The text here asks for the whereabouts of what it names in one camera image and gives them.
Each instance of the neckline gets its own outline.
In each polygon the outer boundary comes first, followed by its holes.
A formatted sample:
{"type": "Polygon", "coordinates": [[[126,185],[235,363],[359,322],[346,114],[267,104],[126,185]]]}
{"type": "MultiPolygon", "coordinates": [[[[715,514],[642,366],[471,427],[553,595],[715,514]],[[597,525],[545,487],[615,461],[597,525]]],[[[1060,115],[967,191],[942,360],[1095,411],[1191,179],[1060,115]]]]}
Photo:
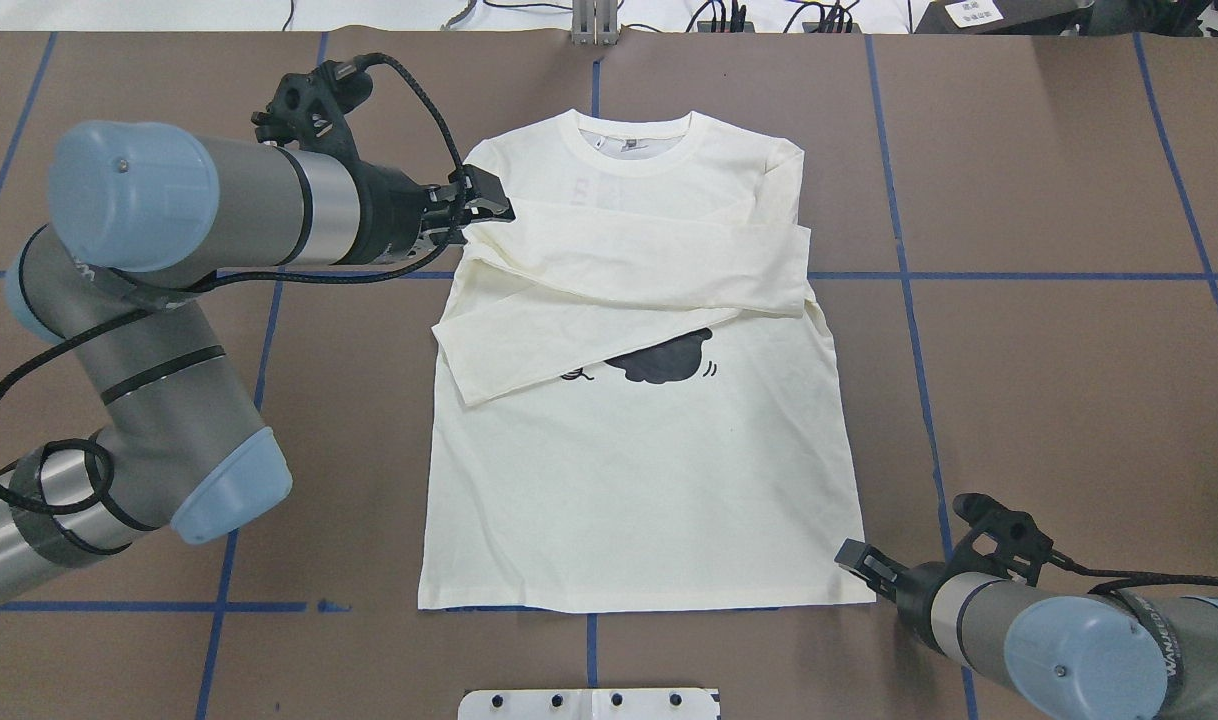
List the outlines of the neckline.
{"type": "Polygon", "coordinates": [[[592,118],[577,110],[558,115],[560,136],[569,151],[599,171],[615,175],[641,177],[660,173],[686,161],[702,145],[706,130],[706,116],[691,111],[676,119],[657,119],[657,122],[632,123],[624,119],[592,118]],[[582,138],[582,132],[593,132],[604,136],[678,136],[681,141],[667,147],[653,158],[619,160],[600,154],[582,138]]]}

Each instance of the white shirt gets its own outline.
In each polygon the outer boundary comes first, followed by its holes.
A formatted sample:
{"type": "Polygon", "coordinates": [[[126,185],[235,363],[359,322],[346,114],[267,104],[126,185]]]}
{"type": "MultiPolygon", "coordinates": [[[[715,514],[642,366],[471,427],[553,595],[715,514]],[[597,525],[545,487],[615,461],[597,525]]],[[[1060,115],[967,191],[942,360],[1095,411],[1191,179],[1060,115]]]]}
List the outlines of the white shirt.
{"type": "Polygon", "coordinates": [[[436,364],[420,607],[872,601],[801,150],[576,111],[481,143],[436,364]]]}

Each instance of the white floor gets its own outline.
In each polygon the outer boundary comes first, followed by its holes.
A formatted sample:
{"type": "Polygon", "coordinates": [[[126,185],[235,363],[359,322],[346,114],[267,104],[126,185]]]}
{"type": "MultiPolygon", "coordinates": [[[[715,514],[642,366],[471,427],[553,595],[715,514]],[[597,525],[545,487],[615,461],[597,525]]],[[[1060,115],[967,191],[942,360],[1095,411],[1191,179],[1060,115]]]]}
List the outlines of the white floor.
{"type": "MultiPolygon", "coordinates": [[[[289,29],[322,30],[350,24],[440,29],[466,6],[466,0],[294,0],[294,5],[289,29]]],[[[647,23],[676,32],[685,29],[700,5],[702,0],[626,0],[619,19],[622,24],[647,23]]],[[[911,0],[916,22],[926,5],[928,0],[911,0]]],[[[756,32],[782,32],[798,5],[792,0],[750,0],[747,7],[747,18],[756,24],[756,32]]],[[[0,29],[279,30],[289,10],[290,0],[0,0],[0,29]]],[[[815,10],[806,9],[792,32],[800,32],[800,19],[816,19],[815,15],[815,10]]],[[[853,4],[853,17],[864,32],[905,33],[909,28],[906,0],[857,0],[853,4]]],[[[1202,17],[1205,27],[1218,29],[1218,13],[1208,10],[1202,17]]],[[[479,2],[454,29],[537,27],[568,28],[569,12],[490,9],[479,2]]]]}

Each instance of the brown table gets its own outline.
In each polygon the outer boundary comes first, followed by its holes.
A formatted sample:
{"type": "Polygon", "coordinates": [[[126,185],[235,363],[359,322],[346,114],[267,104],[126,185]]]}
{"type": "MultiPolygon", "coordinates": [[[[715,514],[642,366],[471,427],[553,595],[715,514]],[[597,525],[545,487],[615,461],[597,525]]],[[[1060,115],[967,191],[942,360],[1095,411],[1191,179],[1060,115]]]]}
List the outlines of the brown table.
{"type": "MultiPolygon", "coordinates": [[[[695,108],[803,146],[811,281],[883,551],[942,557],[961,534],[944,498],[984,491],[1088,565],[1218,574],[1218,40],[0,33],[0,376],[41,350],[1,277],[46,219],[66,128],[252,138],[281,73],[375,49],[463,147],[571,106],[695,108]]],[[[362,154],[440,182],[431,121],[375,74],[362,154]]],[[[452,719],[466,690],[587,683],[717,687],[731,719],[1040,716],[889,605],[418,612],[429,328],[456,263],[203,300],[297,487],[225,543],[164,530],[0,610],[0,718],[452,719]]],[[[60,361],[2,407],[0,464],[104,422],[60,361]]]]}

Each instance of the black graphic print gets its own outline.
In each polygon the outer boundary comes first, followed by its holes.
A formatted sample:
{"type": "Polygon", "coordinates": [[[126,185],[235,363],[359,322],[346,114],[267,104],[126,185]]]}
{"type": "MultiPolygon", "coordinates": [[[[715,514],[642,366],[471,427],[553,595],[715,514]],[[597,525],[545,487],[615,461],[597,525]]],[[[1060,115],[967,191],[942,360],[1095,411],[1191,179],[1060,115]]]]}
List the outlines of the black graphic print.
{"type": "MultiPolygon", "coordinates": [[[[702,341],[711,340],[709,328],[682,334],[653,347],[610,357],[605,363],[626,370],[631,383],[650,383],[659,386],[664,383],[685,381],[693,378],[702,368],[702,341]]],[[[714,374],[714,364],[708,362],[708,373],[714,374]]]]}

